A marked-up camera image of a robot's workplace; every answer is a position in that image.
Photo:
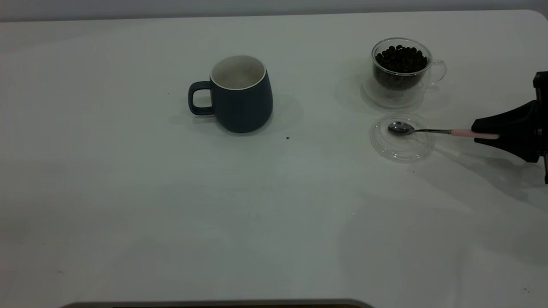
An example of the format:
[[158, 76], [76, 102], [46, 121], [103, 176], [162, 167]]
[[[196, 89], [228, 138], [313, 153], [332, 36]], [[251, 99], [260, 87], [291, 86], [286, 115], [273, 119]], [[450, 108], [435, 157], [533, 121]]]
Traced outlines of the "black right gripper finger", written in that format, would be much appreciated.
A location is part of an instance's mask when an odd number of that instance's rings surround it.
[[537, 163], [540, 158], [540, 136], [500, 134], [497, 139], [476, 138], [476, 143], [509, 152], [528, 163]]
[[518, 134], [532, 127], [537, 107], [538, 102], [532, 100], [511, 111], [476, 119], [471, 129], [483, 134]]

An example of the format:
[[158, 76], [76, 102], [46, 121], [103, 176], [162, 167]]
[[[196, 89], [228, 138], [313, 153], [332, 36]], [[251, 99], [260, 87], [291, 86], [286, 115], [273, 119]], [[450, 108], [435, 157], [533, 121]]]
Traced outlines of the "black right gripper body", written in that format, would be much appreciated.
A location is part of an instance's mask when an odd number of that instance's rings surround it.
[[536, 90], [536, 138], [537, 153], [543, 157], [544, 182], [548, 183], [548, 73], [536, 72], [533, 78], [533, 87]]

